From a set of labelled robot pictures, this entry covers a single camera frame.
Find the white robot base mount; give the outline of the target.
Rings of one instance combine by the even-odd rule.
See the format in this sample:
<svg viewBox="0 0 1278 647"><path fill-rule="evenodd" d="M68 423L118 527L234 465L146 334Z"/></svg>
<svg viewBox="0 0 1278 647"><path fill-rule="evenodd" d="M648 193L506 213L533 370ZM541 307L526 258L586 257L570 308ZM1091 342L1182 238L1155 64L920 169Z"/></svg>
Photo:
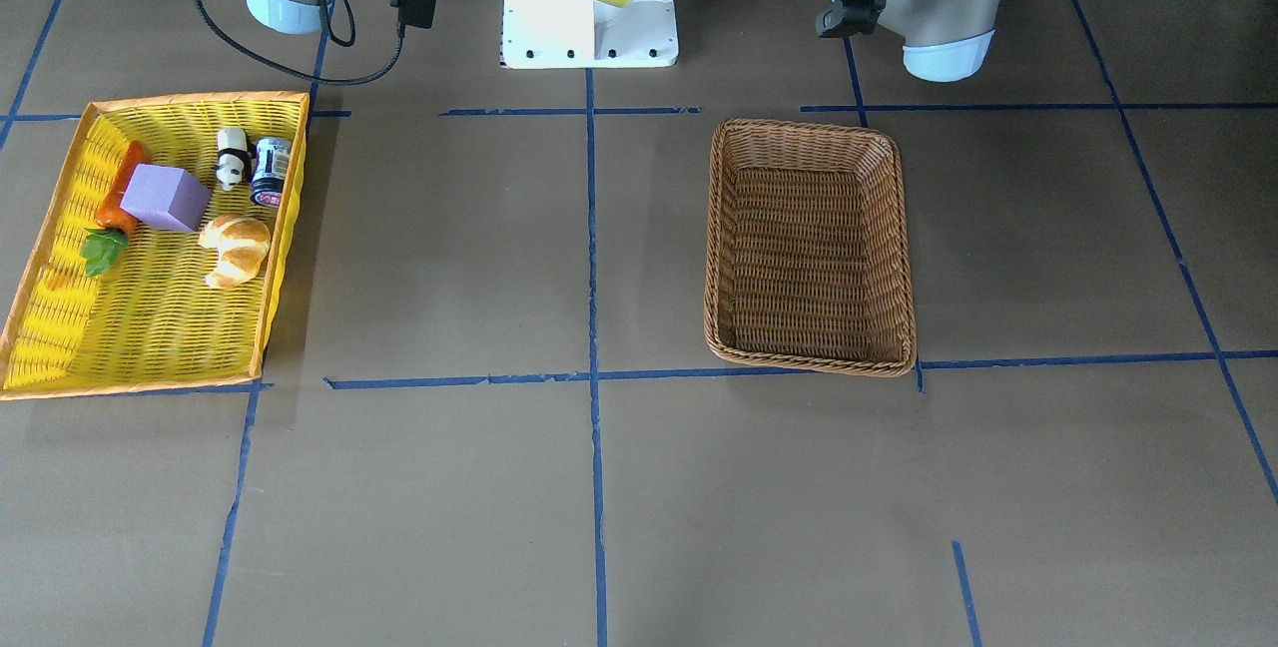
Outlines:
<svg viewBox="0 0 1278 647"><path fill-rule="evenodd" d="M504 0L501 60L516 70L672 66L674 0Z"/></svg>

